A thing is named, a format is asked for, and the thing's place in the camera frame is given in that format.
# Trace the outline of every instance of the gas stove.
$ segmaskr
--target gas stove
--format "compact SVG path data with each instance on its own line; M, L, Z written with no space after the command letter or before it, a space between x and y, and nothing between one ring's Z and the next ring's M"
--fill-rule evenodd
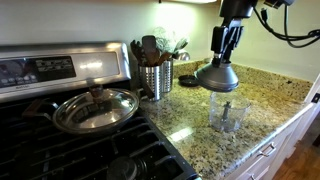
M197 178L142 109L116 132L99 137L64 133L37 114L22 116L34 99L61 105L94 83L130 89L125 44L1 47L0 74L0 179Z

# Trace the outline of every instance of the stove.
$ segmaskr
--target stove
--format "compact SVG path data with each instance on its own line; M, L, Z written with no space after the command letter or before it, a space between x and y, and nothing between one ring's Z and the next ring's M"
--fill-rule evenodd
M119 42L0 47L0 179L188 180L198 176L142 109L112 134L64 133L35 99L61 105L87 87L130 90L126 45Z

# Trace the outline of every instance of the pan handle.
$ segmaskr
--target pan handle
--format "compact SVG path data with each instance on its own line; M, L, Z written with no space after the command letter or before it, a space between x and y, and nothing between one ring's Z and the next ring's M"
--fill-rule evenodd
M39 112L39 109L45 107L51 110L56 110L59 106L55 102L47 102L45 99L34 100L26 110L22 113L23 118L33 118L33 117L45 117L48 120L52 120L51 116L46 112Z

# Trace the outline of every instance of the wooden floor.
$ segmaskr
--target wooden floor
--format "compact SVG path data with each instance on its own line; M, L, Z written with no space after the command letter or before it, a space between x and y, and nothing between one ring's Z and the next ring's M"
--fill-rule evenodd
M320 147L312 145L320 133L320 115L297 144L293 155L284 161L274 180L320 180Z

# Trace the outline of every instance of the stove burner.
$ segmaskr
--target stove burner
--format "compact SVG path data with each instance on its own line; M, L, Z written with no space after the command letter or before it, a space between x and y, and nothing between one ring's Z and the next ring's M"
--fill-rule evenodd
M107 179L110 180L133 180L137 175L137 165L129 157L119 157L111 162Z

